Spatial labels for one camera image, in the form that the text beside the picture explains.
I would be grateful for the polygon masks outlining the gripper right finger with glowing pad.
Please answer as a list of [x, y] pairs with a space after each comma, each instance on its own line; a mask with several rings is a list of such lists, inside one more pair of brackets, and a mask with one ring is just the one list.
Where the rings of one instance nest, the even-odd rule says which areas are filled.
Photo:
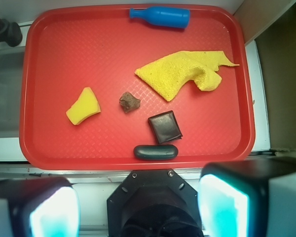
[[197, 199], [211, 237], [296, 237], [296, 158], [208, 163]]

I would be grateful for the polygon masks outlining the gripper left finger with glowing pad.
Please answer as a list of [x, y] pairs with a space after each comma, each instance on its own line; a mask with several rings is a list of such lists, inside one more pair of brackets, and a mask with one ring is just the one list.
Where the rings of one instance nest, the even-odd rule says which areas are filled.
[[64, 177], [0, 180], [0, 237], [77, 237], [78, 195]]

